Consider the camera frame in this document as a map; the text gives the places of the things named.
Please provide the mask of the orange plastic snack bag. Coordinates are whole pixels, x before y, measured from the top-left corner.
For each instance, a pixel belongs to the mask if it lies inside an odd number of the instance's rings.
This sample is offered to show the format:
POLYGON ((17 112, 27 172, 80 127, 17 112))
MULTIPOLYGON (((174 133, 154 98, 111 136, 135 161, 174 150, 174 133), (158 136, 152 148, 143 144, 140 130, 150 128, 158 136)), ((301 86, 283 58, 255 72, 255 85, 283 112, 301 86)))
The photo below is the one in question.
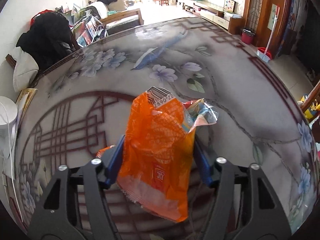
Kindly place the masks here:
POLYGON ((204 99, 182 103, 161 87, 140 94, 131 106, 118 186, 147 211, 186 220, 196 128, 218 116, 204 99))

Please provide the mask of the small red trash bin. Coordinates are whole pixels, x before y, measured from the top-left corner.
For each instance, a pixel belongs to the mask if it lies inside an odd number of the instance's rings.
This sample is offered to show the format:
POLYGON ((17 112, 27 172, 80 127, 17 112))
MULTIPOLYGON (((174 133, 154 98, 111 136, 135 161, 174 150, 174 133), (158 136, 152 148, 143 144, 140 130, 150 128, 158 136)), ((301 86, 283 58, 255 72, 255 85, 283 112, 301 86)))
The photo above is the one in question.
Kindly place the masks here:
POLYGON ((255 37, 255 33, 252 32, 249 29, 243 29, 242 35, 241 35, 241 41, 245 44, 251 44, 253 42, 253 39, 255 37))

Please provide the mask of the wooden room divider cabinet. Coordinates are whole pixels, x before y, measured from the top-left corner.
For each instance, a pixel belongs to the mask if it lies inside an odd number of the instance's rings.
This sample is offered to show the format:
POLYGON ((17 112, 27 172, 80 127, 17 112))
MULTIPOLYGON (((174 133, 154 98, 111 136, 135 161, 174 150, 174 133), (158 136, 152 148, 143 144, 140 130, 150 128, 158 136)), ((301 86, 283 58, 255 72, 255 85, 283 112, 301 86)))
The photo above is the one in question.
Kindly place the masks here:
POLYGON ((296 40, 299 0, 245 0, 244 28, 253 32, 250 44, 271 54, 291 54, 296 40))

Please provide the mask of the floral patterned tablecloth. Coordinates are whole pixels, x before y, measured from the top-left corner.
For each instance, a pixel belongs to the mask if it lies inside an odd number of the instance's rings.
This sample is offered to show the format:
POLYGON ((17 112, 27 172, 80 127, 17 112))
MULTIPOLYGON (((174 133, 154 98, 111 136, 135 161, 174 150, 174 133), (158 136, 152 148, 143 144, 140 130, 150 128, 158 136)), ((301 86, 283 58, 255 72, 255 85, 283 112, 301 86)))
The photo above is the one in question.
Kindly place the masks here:
POLYGON ((319 201, 296 100, 200 18, 113 34, 46 70, 16 176, 30 239, 292 239, 319 201))

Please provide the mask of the white desk lamp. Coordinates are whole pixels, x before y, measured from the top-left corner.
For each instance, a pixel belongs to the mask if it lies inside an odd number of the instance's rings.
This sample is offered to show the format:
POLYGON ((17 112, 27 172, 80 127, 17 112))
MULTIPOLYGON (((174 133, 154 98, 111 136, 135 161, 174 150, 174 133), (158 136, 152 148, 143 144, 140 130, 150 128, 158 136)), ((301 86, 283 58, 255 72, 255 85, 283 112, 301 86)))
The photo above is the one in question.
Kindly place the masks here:
POLYGON ((3 173, 12 178, 14 169, 14 146, 16 139, 17 105, 9 98, 1 96, 1 157, 3 173))

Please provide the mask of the white cushion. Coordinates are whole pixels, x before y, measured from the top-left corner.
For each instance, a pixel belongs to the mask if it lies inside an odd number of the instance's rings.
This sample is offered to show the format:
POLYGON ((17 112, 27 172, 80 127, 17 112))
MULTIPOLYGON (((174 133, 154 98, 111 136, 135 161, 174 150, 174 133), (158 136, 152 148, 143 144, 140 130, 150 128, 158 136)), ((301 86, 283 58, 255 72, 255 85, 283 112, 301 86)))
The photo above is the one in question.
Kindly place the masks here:
POLYGON ((13 88, 16 93, 29 87, 35 79, 39 67, 33 57, 23 51, 21 47, 15 47, 11 52, 12 58, 16 61, 13 73, 13 88))

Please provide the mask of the red dustpan with broom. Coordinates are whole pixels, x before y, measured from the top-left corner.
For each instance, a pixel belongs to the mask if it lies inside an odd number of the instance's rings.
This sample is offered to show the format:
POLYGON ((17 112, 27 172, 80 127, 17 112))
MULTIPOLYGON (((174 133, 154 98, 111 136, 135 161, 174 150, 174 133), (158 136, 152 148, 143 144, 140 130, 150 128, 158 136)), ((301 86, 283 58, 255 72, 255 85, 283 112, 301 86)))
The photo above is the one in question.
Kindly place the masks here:
POLYGON ((268 39, 268 43, 266 45, 266 48, 264 47, 259 47, 257 49, 257 56, 262 60, 264 61, 265 63, 268 63, 269 61, 272 60, 272 54, 271 52, 269 51, 269 47, 270 47, 270 44, 271 44, 271 40, 272 40, 272 37, 274 35, 274 31, 276 29, 276 25, 277 25, 277 22, 278 22, 278 16, 279 16, 279 12, 280 12, 280 7, 275 5, 275 4, 272 4, 272 7, 271 7, 271 14, 270 14, 270 18, 269 18, 269 22, 268 22, 268 28, 269 27, 272 27, 270 30, 271 30, 271 34, 269 36, 269 39, 268 39))

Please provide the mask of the magazine rack with magazines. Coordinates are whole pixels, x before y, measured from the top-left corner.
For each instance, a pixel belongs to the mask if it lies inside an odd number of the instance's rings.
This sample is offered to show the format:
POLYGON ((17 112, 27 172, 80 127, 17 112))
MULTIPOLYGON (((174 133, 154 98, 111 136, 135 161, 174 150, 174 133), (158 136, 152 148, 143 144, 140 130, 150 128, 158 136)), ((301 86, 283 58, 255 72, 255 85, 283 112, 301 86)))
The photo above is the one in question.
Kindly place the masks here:
POLYGON ((108 16, 108 10, 105 7, 99 9, 99 5, 102 3, 95 2, 84 8, 74 5, 72 10, 65 9, 63 12, 69 22, 72 41, 79 48, 84 48, 108 35, 102 23, 103 16, 108 16))

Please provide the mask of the black clothing pile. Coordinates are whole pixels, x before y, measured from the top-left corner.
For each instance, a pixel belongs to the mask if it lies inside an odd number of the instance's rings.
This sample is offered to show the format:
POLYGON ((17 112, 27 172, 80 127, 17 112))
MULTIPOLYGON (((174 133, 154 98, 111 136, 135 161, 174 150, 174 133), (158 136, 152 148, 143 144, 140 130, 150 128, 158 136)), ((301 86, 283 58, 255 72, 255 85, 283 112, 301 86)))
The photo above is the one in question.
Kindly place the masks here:
POLYGON ((74 51, 67 18, 56 11, 40 14, 16 47, 31 55, 39 70, 48 69, 74 51))

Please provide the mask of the wooden sofa bench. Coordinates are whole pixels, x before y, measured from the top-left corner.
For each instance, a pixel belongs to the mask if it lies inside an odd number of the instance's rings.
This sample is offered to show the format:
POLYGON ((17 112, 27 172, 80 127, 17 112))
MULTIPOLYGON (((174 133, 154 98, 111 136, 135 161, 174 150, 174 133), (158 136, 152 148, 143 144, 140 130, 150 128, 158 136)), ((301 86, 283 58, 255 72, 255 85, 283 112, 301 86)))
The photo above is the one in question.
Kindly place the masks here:
POLYGON ((114 34, 127 29, 144 25, 139 8, 134 9, 127 4, 127 0, 117 0, 106 5, 99 0, 90 0, 94 12, 108 34, 114 34))

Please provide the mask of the low tv cabinet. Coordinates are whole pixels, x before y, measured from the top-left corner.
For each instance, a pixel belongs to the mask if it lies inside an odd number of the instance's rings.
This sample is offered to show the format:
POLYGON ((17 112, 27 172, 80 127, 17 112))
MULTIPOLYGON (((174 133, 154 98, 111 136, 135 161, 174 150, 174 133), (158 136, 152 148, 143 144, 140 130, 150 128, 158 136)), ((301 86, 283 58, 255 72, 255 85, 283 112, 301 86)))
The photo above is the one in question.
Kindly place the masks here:
POLYGON ((227 30, 232 35, 240 35, 245 26, 245 19, 242 16, 235 16, 228 13, 222 7, 205 1, 183 0, 182 8, 185 11, 192 12, 194 15, 201 17, 209 22, 227 30))

